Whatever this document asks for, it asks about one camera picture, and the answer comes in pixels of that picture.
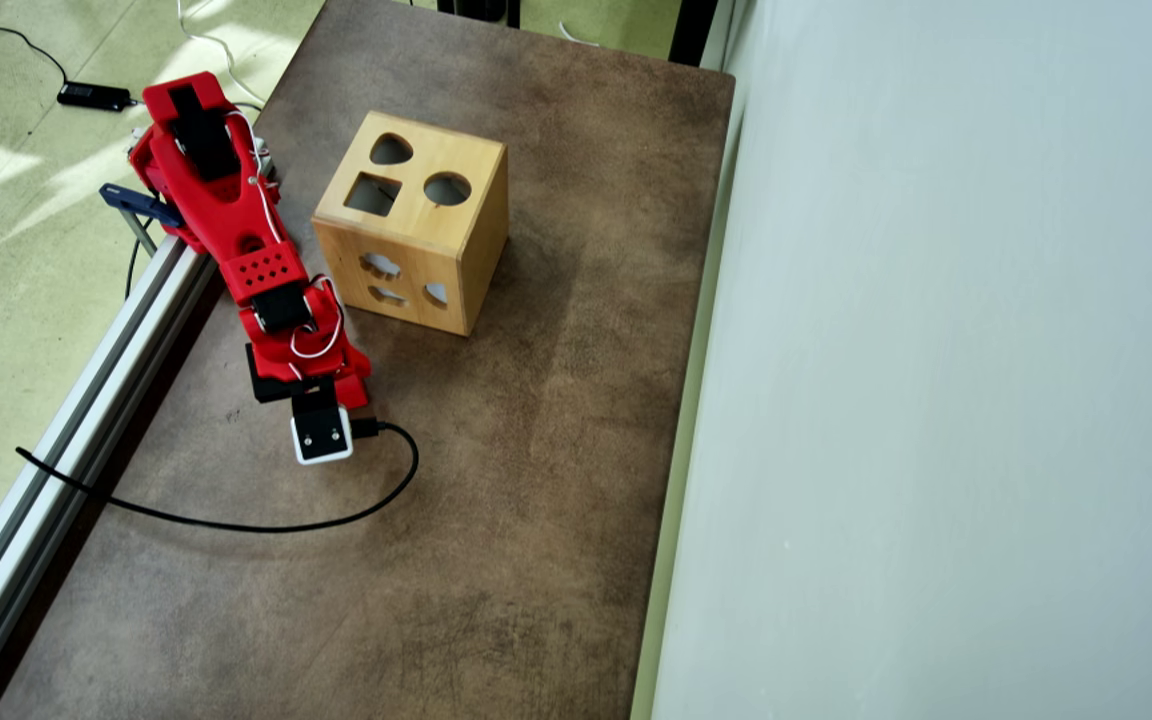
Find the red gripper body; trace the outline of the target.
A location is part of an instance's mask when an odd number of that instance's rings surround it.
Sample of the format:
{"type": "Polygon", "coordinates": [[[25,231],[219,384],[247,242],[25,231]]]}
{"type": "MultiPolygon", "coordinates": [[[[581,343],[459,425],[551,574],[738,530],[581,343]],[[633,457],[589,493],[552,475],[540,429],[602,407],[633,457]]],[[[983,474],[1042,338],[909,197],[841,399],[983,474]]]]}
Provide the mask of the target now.
{"type": "Polygon", "coordinates": [[[238,313],[250,338],[247,361],[257,402],[270,404],[302,395],[314,382],[329,381],[334,384],[339,404],[346,409],[369,406],[369,357],[349,342],[343,306],[326,305],[321,310],[319,318],[325,327],[320,331],[300,325],[274,334],[262,331],[251,306],[238,313]]]}

